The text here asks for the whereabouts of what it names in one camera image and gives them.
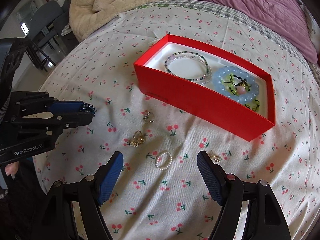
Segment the left hand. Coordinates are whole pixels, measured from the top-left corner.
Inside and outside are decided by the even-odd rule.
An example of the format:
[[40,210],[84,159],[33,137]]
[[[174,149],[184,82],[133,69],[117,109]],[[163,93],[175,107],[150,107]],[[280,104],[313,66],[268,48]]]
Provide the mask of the left hand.
[[18,171],[18,168],[19,168],[19,162],[14,162],[14,163],[11,163],[11,164],[8,164],[6,167],[5,167],[5,173],[7,176],[13,176],[17,173]]

